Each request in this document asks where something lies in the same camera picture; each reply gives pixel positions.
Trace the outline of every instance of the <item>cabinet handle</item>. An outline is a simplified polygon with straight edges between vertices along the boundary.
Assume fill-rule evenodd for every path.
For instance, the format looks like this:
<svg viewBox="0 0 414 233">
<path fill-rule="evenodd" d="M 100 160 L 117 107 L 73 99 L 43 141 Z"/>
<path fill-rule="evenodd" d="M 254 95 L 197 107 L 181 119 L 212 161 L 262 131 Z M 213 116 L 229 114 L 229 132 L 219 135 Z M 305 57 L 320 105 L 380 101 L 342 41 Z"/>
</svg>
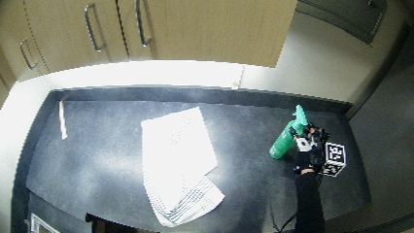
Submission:
<svg viewBox="0 0 414 233">
<path fill-rule="evenodd" d="M 28 69 L 35 69 L 36 68 L 36 66 L 38 66 L 38 64 L 39 64 L 39 62 L 36 62 L 36 64 L 32 66 L 31 64 L 30 64 L 30 61 L 28 61 L 28 59 L 27 59 L 27 56 L 26 56 L 26 52 L 24 52 L 24 49 L 23 49 L 23 45 L 24 45 L 24 43 L 27 43 L 27 39 L 24 39 L 23 41 L 22 41 L 22 53 L 23 53 L 23 58 L 24 58 L 24 61 L 26 61 L 26 64 L 27 64 L 27 67 L 28 67 Z"/>
<path fill-rule="evenodd" d="M 93 33 L 93 29 L 92 29 L 92 25 L 91 25 L 91 20 L 89 20 L 89 9 L 95 8 L 95 3 L 88 5 L 84 9 L 84 13 L 85 13 L 85 22 L 87 22 L 87 29 L 89 32 L 89 37 L 91 37 L 91 41 L 92 41 L 92 46 L 95 51 L 103 51 L 104 47 L 105 47 L 105 43 L 99 47 L 97 43 L 96 43 L 96 39 L 95 39 L 95 33 Z"/>
<path fill-rule="evenodd" d="M 137 26 L 139 26 L 139 32 L 140 32 L 140 38 L 141 38 L 141 45 L 143 47 L 147 47 L 152 38 L 149 38 L 148 41 L 145 41 L 140 3 L 141 3 L 140 0 L 135 0 L 135 11 L 136 11 L 136 16 L 137 16 Z"/>
</svg>

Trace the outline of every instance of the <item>spray nozzle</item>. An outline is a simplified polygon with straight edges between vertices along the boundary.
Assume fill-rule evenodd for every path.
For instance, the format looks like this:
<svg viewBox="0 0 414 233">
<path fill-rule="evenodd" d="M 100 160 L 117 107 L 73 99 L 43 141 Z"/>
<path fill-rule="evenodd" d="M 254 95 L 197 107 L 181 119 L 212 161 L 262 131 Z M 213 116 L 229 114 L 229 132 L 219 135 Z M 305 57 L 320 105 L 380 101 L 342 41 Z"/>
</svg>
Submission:
<svg viewBox="0 0 414 233">
<path fill-rule="evenodd" d="M 297 112 L 294 113 L 294 116 L 297 116 L 296 122 L 294 122 L 294 129 L 298 130 L 302 125 L 308 125 L 306 115 L 302 111 L 301 105 L 297 105 Z"/>
</svg>

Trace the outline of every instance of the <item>striped towel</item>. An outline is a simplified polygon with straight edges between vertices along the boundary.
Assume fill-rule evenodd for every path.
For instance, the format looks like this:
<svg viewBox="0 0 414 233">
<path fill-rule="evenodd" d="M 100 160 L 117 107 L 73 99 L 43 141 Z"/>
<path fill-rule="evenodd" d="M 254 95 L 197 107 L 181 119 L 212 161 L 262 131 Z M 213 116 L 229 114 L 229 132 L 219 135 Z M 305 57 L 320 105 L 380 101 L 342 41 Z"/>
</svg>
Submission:
<svg viewBox="0 0 414 233">
<path fill-rule="evenodd" d="M 149 119 L 143 126 L 144 186 L 161 225 L 211 212 L 224 195 L 207 178 L 217 166 L 199 108 Z"/>
</svg>

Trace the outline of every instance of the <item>cabinet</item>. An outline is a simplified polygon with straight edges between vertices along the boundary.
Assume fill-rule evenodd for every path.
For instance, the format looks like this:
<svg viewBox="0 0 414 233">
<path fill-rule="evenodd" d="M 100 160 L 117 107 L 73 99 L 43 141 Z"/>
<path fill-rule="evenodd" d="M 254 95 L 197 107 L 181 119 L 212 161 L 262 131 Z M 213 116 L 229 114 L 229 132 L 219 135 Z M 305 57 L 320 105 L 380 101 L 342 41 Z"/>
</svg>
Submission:
<svg viewBox="0 0 414 233">
<path fill-rule="evenodd" d="M 24 0 L 51 72 L 128 60 L 116 1 Z"/>
<path fill-rule="evenodd" d="M 274 67 L 296 6 L 297 0 L 119 1 L 129 58 Z"/>
<path fill-rule="evenodd" d="M 49 73 L 26 20 L 23 1 L 0 1 L 0 47 L 20 81 Z"/>
</svg>

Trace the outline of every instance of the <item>green bottle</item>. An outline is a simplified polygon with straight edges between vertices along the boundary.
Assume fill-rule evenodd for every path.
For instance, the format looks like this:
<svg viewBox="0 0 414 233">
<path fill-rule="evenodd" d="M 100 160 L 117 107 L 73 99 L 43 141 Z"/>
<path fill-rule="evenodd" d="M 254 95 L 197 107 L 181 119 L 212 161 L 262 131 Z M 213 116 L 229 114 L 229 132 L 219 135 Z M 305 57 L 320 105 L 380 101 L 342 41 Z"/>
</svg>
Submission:
<svg viewBox="0 0 414 233">
<path fill-rule="evenodd" d="M 297 116 L 296 120 L 292 120 L 289 124 L 286 125 L 280 137 L 277 138 L 269 153 L 270 156 L 276 159 L 281 158 L 289 148 L 296 143 L 296 140 L 293 139 L 293 136 L 290 134 L 290 127 L 294 127 L 298 134 L 302 134 L 302 127 L 308 125 L 308 120 L 305 116 L 305 112 L 302 111 L 301 105 L 297 105 L 297 112 L 294 113 L 294 116 Z"/>
</svg>

